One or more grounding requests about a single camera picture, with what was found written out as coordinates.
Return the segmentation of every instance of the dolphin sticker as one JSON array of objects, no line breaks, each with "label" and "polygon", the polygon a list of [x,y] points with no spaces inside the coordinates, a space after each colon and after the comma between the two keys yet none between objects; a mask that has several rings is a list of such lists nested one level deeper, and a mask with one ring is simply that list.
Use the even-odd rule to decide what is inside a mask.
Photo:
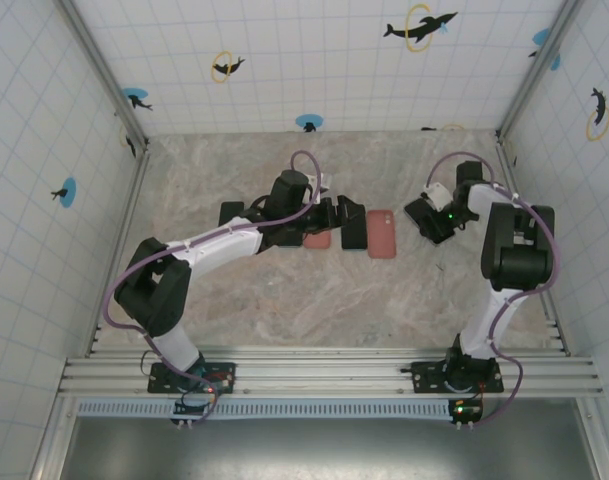
[{"label": "dolphin sticker", "polygon": [[133,142],[130,138],[128,138],[128,136],[126,137],[126,143],[129,147],[131,147],[131,153],[133,154],[133,158],[137,158],[137,154],[135,152],[135,145],[133,145]]},{"label": "dolphin sticker", "polygon": [[51,195],[53,195],[53,200],[55,200],[57,197],[64,198],[67,194],[68,194],[68,189],[66,189],[66,188],[61,188],[57,192],[51,192]]},{"label": "dolphin sticker", "polygon": [[218,65],[216,63],[213,65],[213,68],[218,72],[223,73],[224,75],[230,75],[231,73],[237,71],[238,68],[240,68],[240,65],[244,60],[245,59],[243,59],[242,57],[237,57],[237,63],[231,65],[230,71],[228,70],[228,63],[225,63],[224,65]]},{"label": "dolphin sticker", "polygon": [[384,36],[388,37],[389,35],[395,35],[396,37],[401,38],[414,38],[415,43],[418,43],[421,42],[425,36],[430,35],[431,33],[434,33],[438,30],[442,32],[448,31],[446,29],[446,24],[450,22],[455,15],[457,15],[457,12],[440,15],[437,18],[429,15],[428,17],[424,17],[422,20],[420,20],[420,23],[422,23],[423,25],[420,25],[416,28],[412,28],[408,31],[395,30],[393,28],[393,25],[388,23],[386,25],[386,33],[384,34]]},{"label": "dolphin sticker", "polygon": [[604,118],[604,113],[606,113],[606,97],[604,96],[604,92],[600,92],[596,88],[593,88],[591,97],[597,97],[597,108],[595,109],[597,112],[597,117],[595,117],[595,125],[597,126]]},{"label": "dolphin sticker", "polygon": [[148,97],[148,92],[146,90],[143,90],[141,88],[128,87],[128,88],[123,88],[122,93],[124,94],[124,96],[126,96],[126,98],[128,98],[131,101],[131,105],[133,105],[133,109],[135,109],[137,107],[141,107],[141,108],[146,108],[147,110],[153,111],[152,105],[145,105],[142,102],[143,98]]}]

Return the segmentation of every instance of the white tile wall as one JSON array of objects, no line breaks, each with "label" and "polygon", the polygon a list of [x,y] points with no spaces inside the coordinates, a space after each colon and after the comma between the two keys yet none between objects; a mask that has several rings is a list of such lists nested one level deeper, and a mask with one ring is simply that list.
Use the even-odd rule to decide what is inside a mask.
[{"label": "white tile wall", "polygon": [[30,472],[94,320],[135,163],[113,112],[51,0],[0,0],[0,478]]},{"label": "white tile wall", "polygon": [[[597,141],[586,135],[593,88],[609,108],[609,1],[587,2],[561,54],[561,67],[547,73],[512,135],[515,174],[528,200],[558,203],[563,271],[554,295],[571,347],[594,356],[609,403],[609,129]],[[552,194],[551,185],[561,191]]]},{"label": "white tile wall", "polygon": [[[135,111],[154,135],[299,131],[304,113],[326,130],[497,128],[562,1],[430,0],[431,15],[457,16],[421,53],[383,38],[411,0],[77,3],[121,86],[149,93],[153,111]],[[223,50],[245,62],[217,84]]]}]

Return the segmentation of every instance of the marble floor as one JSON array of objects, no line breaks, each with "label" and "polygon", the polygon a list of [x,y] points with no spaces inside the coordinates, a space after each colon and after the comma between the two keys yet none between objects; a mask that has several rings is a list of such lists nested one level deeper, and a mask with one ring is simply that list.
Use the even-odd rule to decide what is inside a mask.
[{"label": "marble floor", "polygon": [[[490,131],[226,134],[157,137],[122,258],[149,236],[180,240],[217,226],[220,203],[248,206],[269,193],[293,151],[307,149],[332,175],[331,191],[395,213],[397,257],[347,252],[333,231],[328,250],[272,248],[191,284],[183,324],[199,345],[445,347],[485,298],[479,266],[484,225],[434,247],[404,215],[443,155],[467,150],[501,168]],[[435,178],[450,190],[458,159]],[[313,168],[301,157],[305,173]],[[128,321],[113,304],[116,320]],[[141,340],[103,328],[100,342]],[[539,298],[517,312],[502,345],[544,347]]]}]

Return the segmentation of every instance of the dolphin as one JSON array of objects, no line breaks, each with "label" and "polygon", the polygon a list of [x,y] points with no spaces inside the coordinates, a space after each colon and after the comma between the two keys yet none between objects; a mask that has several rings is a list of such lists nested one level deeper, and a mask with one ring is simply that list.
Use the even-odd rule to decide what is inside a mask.
[{"label": "dolphin", "polygon": [[152,105],[144,105],[142,103],[142,101],[140,100],[140,97],[138,97],[137,95],[129,95],[128,98],[131,100],[131,103],[133,104],[133,110],[135,110],[135,108],[137,108],[137,107],[147,108],[151,111],[153,110]]},{"label": "dolphin", "polygon": [[65,197],[68,194],[68,190],[66,188],[62,188],[61,190],[58,190],[57,192],[51,192],[51,195],[53,195],[53,200],[55,200],[57,197]]},{"label": "dolphin", "polygon": [[126,137],[126,143],[128,144],[129,147],[131,147],[131,153],[133,154],[133,157],[137,158],[137,154],[135,152],[135,145],[133,145],[133,142],[131,141],[131,139]]},{"label": "dolphin", "polygon": [[591,97],[597,97],[597,108],[595,109],[597,117],[595,117],[595,125],[599,125],[606,112],[606,97],[604,96],[604,92],[600,92],[596,88],[593,89]]},{"label": "dolphin", "polygon": [[389,23],[386,25],[386,33],[384,36],[388,37],[389,35],[393,34],[397,37],[406,38],[408,33],[408,38],[415,38],[415,43],[417,43],[420,42],[426,35],[430,35],[436,30],[439,30],[442,25],[446,25],[455,15],[457,15],[457,12],[440,15],[437,18],[429,15],[428,17],[424,17],[422,20],[420,20],[420,23],[423,23],[424,25],[412,28],[408,32],[405,30],[395,30],[393,29],[393,25]]},{"label": "dolphin", "polygon": [[231,65],[231,71],[228,71],[228,63],[225,63],[224,65],[218,65],[217,63],[215,65],[213,65],[213,68],[215,70],[217,70],[220,73],[223,73],[224,75],[228,74],[228,73],[233,73],[234,71],[236,71],[238,68],[240,68],[240,65],[242,64],[242,62],[244,61],[244,59],[242,59],[241,57],[237,57],[237,63],[234,63],[233,65]]}]

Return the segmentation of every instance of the gray floor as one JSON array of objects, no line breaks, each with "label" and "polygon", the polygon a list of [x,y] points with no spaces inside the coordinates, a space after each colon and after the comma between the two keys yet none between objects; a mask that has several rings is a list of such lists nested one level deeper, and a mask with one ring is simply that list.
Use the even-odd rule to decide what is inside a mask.
[{"label": "gray floor", "polygon": [[81,419],[71,480],[589,480],[571,401],[517,401],[479,430],[419,420]]},{"label": "gray floor", "polygon": [[[501,174],[490,131],[231,134],[158,137],[129,232],[122,266],[149,236],[180,240],[217,226],[219,205],[249,205],[270,191],[292,152],[307,149],[332,175],[331,193],[395,213],[397,258],[345,252],[339,231],[329,250],[279,249],[238,260],[193,282],[183,323],[199,344],[444,347],[485,299],[479,259],[484,226],[440,247],[403,214],[435,161],[456,150],[488,159]],[[458,159],[436,179],[453,188]],[[297,166],[313,173],[305,157]],[[113,305],[115,318],[128,321]],[[503,345],[548,341],[538,298],[518,311]],[[100,342],[141,340],[103,329]]]}]

